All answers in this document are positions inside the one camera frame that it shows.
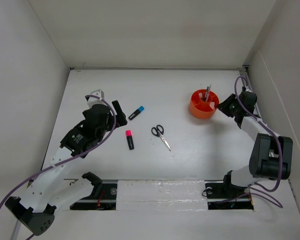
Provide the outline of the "black gel pen clear cap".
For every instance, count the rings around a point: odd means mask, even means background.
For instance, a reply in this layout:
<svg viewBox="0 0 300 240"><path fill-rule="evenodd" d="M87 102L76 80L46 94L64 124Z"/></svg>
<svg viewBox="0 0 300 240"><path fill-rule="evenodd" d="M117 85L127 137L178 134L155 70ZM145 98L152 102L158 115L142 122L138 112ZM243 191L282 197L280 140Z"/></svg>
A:
<svg viewBox="0 0 300 240"><path fill-rule="evenodd" d="M210 86L207 86L206 91L205 91L205 95L204 95L204 97L205 97L205 102L208 101L208 98L209 98L209 92L210 92Z"/></svg>

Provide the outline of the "green ended ink pen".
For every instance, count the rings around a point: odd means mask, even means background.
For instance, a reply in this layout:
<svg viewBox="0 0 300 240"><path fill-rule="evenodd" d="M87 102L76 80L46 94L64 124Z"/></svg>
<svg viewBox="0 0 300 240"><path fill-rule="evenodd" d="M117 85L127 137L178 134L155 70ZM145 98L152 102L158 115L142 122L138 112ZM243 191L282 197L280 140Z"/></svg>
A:
<svg viewBox="0 0 300 240"><path fill-rule="evenodd" d="M210 84L205 91L205 101L208 102L209 101L209 97L210 97L210 92L211 92L211 87L212 85Z"/></svg>

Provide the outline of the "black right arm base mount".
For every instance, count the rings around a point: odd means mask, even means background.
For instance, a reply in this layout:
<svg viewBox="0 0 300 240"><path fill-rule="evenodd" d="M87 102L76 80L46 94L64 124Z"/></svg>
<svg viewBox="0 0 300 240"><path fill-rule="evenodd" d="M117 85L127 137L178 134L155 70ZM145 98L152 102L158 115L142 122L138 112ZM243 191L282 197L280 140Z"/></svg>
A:
<svg viewBox="0 0 300 240"><path fill-rule="evenodd" d="M233 185L230 173L222 180L205 180L204 184L201 195L207 199L208 210L254 210L251 197L244 195L246 188Z"/></svg>

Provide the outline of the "pink capped black highlighter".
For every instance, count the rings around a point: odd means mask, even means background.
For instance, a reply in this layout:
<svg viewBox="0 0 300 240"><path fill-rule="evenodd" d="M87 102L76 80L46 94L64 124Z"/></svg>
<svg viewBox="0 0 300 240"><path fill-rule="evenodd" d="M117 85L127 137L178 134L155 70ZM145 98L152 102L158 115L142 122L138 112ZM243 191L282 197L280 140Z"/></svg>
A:
<svg viewBox="0 0 300 240"><path fill-rule="evenodd" d="M134 150L135 147L134 147L132 132L130 130L127 130L125 134L126 134L129 150Z"/></svg>

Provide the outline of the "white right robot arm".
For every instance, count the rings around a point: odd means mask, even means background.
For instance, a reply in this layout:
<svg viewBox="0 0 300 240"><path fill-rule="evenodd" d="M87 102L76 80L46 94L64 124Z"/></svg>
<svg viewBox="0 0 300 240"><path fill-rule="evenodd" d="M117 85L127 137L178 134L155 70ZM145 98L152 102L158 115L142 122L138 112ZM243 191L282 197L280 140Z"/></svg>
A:
<svg viewBox="0 0 300 240"><path fill-rule="evenodd" d="M280 181L287 180L291 174L293 140L275 133L260 116L253 114L256 103L255 93L243 91L238 96L231 94L216 106L254 141L248 165L229 171L223 178L221 191L227 197L263 180L276 181L276 190Z"/></svg>

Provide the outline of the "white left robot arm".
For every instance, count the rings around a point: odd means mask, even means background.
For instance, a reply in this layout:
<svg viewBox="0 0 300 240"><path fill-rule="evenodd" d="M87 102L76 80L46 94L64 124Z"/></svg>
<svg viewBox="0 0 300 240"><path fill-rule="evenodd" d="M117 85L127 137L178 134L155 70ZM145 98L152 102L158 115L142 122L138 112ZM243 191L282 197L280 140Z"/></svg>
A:
<svg viewBox="0 0 300 240"><path fill-rule="evenodd" d="M21 196L10 196L5 206L34 236L40 236L52 225L55 216L78 200L97 198L103 181L92 172L82 174L72 185L56 192L65 177L101 143L114 129L127 125L126 115L117 100L111 105L101 98L87 97L89 109L83 111L84 120L74 126L60 141L59 149L33 179Z"/></svg>

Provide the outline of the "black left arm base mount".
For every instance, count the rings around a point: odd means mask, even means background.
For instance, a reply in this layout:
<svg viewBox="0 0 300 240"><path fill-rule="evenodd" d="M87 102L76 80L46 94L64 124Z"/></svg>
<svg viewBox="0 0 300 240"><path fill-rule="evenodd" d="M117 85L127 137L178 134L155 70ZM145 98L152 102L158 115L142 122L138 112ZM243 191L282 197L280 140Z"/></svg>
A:
<svg viewBox="0 0 300 240"><path fill-rule="evenodd" d="M73 203L70 210L73 211L114 211L117 204L118 181L102 180L92 172L82 175L84 179L90 181L93 186L91 193Z"/></svg>

